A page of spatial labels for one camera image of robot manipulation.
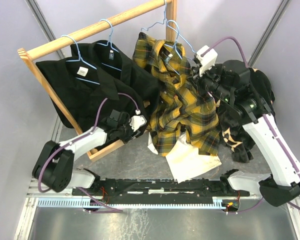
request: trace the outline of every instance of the wooden post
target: wooden post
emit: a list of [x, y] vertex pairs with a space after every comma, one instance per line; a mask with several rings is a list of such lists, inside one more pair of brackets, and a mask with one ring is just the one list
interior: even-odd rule
[[[177, 14], [177, 0], [166, 0], [167, 3], [167, 18], [170, 20], [176, 20], [176, 14]], [[168, 9], [172, 6], [173, 3], [173, 10], [171, 11], [171, 15], [168, 15]], [[115, 16], [112, 16], [108, 18], [109, 22], [113, 26], [119, 25], [121, 23], [124, 23], [130, 19], [133, 19], [135, 17], [138, 17], [142, 14], [148, 13], [152, 10], [155, 10], [159, 7], [162, 7], [165, 5], [164, 0], [151, 0], [149, 2], [146, 2], [144, 4], [141, 4], [137, 7], [131, 8], [130, 10], [127, 10], [125, 12], [119, 13]], [[110, 26], [107, 22], [97, 22], [95, 24], [92, 24], [90, 26], [87, 26], [85, 28], [82, 28], [78, 31], [75, 31], [73, 33], [70, 33], [69, 36], [74, 38], [76, 41], [83, 40], [85, 38], [88, 38], [92, 35], [95, 35], [97, 33], [100, 33], [104, 30], [109, 29]], [[170, 29], [169, 31], [171, 33], [171, 37], [167, 39], [172, 39], [174, 41], [175, 39], [175, 32]], [[39, 83], [43, 86], [43, 88], [46, 90], [46, 92], [49, 94], [50, 98], [53, 100], [53, 102], [57, 105], [57, 107], [61, 110], [61, 112], [64, 114], [66, 119], [71, 123], [71, 125], [74, 127], [76, 133], [78, 135], [82, 134], [82, 129], [76, 122], [76, 120], [73, 118], [71, 113], [68, 111], [66, 106], [63, 104], [61, 99], [58, 97], [56, 92], [53, 90], [53, 88], [50, 86], [49, 82], [45, 78], [45, 76], [41, 73], [41, 71], [37, 68], [37, 66], [34, 64], [34, 60], [39, 59], [45, 55], [48, 55], [50, 53], [53, 53], [57, 50], [60, 50], [64, 47], [67, 47], [71, 45], [73, 41], [68, 37], [60, 37], [56, 40], [50, 41], [46, 44], [43, 44], [41, 46], [38, 46], [36, 48], [33, 48], [29, 51], [26, 51], [23, 48], [20, 48], [18, 50], [18, 54], [20, 58], [24, 61], [24, 63], [27, 65], [27, 67], [30, 69], [30, 71], [33, 73], [33, 75], [36, 77], [36, 79], [39, 81]], [[88, 152], [88, 156], [91, 161], [96, 161], [105, 155], [111, 153], [112, 151], [120, 148], [123, 146], [124, 143], [121, 140], [118, 140], [109, 146], [101, 149], [100, 151], [97, 151], [96, 149], [92, 149], [90, 152]]]
[[[167, 1], [166, 19], [177, 21], [177, 0], [172, 0], [170, 3]], [[177, 30], [176, 25], [173, 22], [169, 22], [168, 24]], [[165, 38], [168, 41], [174, 42], [176, 40], [176, 34], [177, 33], [173, 29], [166, 27]]]

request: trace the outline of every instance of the clothing rack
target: clothing rack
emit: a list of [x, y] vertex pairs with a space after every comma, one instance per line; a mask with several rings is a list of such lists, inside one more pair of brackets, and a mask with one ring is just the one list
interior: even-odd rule
[[[166, 18], [168, 20], [174, 20], [177, 19], [177, 0], [166, 0], [167, 6], [166, 6]], [[155, 10], [159, 7], [162, 7], [165, 5], [164, 0], [151, 0], [149, 2], [146, 2], [144, 4], [141, 4], [139, 6], [136, 6], [134, 8], [131, 8], [130, 10], [124, 11], [122, 13], [119, 13], [117, 15], [114, 15], [107, 20], [112, 24], [112, 26], [119, 25], [121, 23], [124, 23], [126, 21], [129, 21], [131, 19], [134, 19], [135, 17], [141, 16], [145, 13], [148, 13], [152, 10]], [[169, 25], [173, 28], [176, 28], [175, 24], [173, 22], [170, 22]], [[88, 38], [92, 35], [95, 35], [97, 33], [100, 33], [104, 30], [109, 29], [111, 26], [105, 22], [97, 22], [95, 24], [92, 24], [90, 26], [84, 27], [80, 30], [77, 30], [73, 33], [68, 34], [71, 36], [74, 40], [81, 41], [85, 38]], [[166, 39], [169, 41], [174, 41], [176, 39], [176, 32], [166, 27]], [[37, 60], [43, 56], [46, 56], [48, 54], [51, 54], [57, 50], [60, 50], [62, 48], [65, 48], [74, 42], [68, 38], [68, 37], [60, 37], [56, 40], [50, 41], [46, 44], [43, 44], [41, 46], [38, 46], [36, 48], [33, 48], [29, 51], [26, 51], [24, 48], [20, 48], [18, 50], [18, 54], [20, 58], [24, 61], [24, 63], [27, 65], [27, 67], [30, 69], [30, 71], [33, 73], [33, 75], [36, 77], [36, 79], [39, 81], [39, 83], [43, 86], [43, 88], [46, 90], [46, 92], [49, 94], [50, 98], [53, 100], [53, 102], [58, 106], [58, 108], [61, 110], [61, 112], [64, 114], [66, 119], [71, 123], [71, 125], [74, 127], [76, 133], [78, 135], [82, 134], [83, 131], [76, 122], [76, 120], [73, 118], [69, 110], [66, 108], [66, 106], [63, 104], [61, 99], [58, 97], [56, 92], [53, 90], [53, 88], [48, 83], [47, 79], [44, 77], [44, 75], [41, 73], [41, 71], [37, 68], [36, 64], [34, 63], [34, 60]], [[114, 150], [120, 148], [123, 146], [124, 143], [121, 140], [118, 140], [105, 148], [101, 149], [100, 151], [97, 151], [96, 149], [92, 149], [89, 152], [87, 152], [89, 158], [91, 161], [96, 161], [105, 155], [113, 152]]]

